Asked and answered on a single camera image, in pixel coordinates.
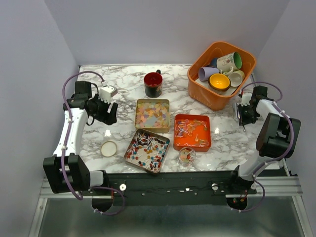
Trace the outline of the silver metal scoop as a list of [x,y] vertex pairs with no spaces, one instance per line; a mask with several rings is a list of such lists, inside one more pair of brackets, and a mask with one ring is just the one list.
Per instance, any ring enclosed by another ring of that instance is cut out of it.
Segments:
[[237,122],[240,122],[240,114],[238,109],[239,103],[233,103],[233,112],[234,112],[234,118]]

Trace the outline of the gold tin of jelly candies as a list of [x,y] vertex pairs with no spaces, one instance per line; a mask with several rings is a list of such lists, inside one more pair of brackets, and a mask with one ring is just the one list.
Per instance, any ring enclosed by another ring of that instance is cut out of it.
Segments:
[[170,130],[170,102],[167,99],[138,99],[135,110],[135,128],[154,133]]

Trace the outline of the gold tin of lollipops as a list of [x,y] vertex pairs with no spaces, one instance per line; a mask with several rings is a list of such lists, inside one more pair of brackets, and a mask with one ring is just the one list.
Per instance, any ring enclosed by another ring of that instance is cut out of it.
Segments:
[[124,161],[147,173],[158,174],[166,160],[170,139],[137,129],[123,156]]

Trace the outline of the orange tray of candies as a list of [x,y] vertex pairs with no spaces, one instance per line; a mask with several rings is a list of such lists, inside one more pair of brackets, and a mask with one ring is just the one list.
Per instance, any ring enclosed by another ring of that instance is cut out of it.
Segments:
[[177,114],[174,118],[173,148],[184,147],[208,152],[211,147],[210,118],[204,115]]

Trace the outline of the clear glass jar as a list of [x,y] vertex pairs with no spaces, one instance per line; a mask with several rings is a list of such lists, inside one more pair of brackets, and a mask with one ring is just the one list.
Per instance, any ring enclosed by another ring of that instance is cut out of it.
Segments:
[[196,152],[190,147],[182,148],[178,153],[178,163],[185,168],[190,168],[196,159]]

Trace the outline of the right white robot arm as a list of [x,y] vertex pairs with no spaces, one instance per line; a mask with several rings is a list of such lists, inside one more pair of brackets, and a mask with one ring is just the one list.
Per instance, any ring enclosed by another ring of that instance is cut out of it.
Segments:
[[292,156],[301,122],[291,118],[268,98],[268,88],[256,86],[251,93],[240,91],[241,103],[237,105],[240,126],[254,124],[258,118],[265,121],[256,140],[256,153],[232,172],[227,181],[228,190],[234,194],[248,190],[255,178],[272,162]]

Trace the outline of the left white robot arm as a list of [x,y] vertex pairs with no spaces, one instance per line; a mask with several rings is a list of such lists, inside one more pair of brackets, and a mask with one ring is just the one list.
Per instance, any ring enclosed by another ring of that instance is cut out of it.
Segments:
[[109,191],[106,172],[89,171],[80,157],[80,145],[88,118],[106,125],[117,122],[118,104],[111,103],[111,99],[118,90],[106,85],[92,94],[93,85],[88,81],[77,81],[71,98],[63,97],[65,120],[61,137],[53,155],[43,160],[46,177],[55,194],[90,188],[99,195]]

